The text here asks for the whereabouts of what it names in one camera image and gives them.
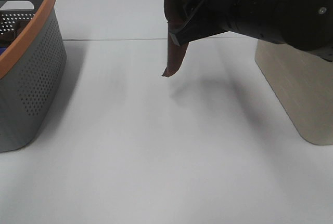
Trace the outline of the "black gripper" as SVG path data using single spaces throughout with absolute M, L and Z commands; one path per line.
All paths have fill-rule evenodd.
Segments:
M 241 0 L 190 0 L 183 5 L 186 20 L 168 17 L 168 41 L 176 46 L 221 34 L 240 33 L 237 27 L 237 5 Z

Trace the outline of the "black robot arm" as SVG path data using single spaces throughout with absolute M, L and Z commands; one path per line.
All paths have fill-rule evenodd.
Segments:
M 168 63 L 190 42 L 234 32 L 332 61 L 332 0 L 164 0 Z

